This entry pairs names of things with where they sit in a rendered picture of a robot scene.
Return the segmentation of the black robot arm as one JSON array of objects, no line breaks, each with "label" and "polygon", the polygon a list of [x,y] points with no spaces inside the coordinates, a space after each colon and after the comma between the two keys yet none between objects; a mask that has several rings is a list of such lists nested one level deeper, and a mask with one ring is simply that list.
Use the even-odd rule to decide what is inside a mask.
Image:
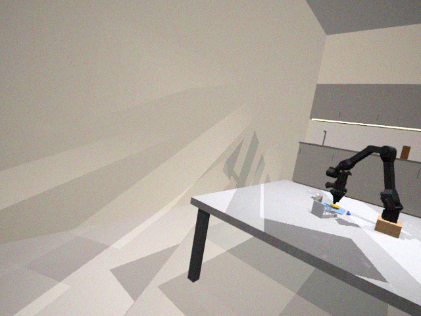
[{"label": "black robot arm", "polygon": [[382,219],[397,224],[400,210],[403,209],[403,206],[400,203],[399,194],[395,189],[394,161],[397,156],[396,148],[389,145],[383,145],[382,147],[368,145],[351,158],[339,162],[338,166],[335,168],[330,167],[326,171],[326,175],[332,178],[337,178],[337,180],[347,181],[348,176],[352,176],[349,170],[373,152],[380,154],[384,166],[385,189],[384,192],[380,192],[380,199],[382,200],[385,208],[382,213]]}]

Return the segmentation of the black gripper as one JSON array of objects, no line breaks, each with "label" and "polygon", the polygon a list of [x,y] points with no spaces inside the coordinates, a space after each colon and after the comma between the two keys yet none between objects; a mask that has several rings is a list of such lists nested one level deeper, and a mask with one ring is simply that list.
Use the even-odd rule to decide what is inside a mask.
[{"label": "black gripper", "polygon": [[336,180],[335,182],[336,182],[335,188],[332,188],[330,190],[330,192],[333,196],[333,204],[336,204],[336,202],[339,202],[341,200],[341,198],[347,193],[347,190],[348,190],[345,187],[346,184],[347,184],[347,181]]}]

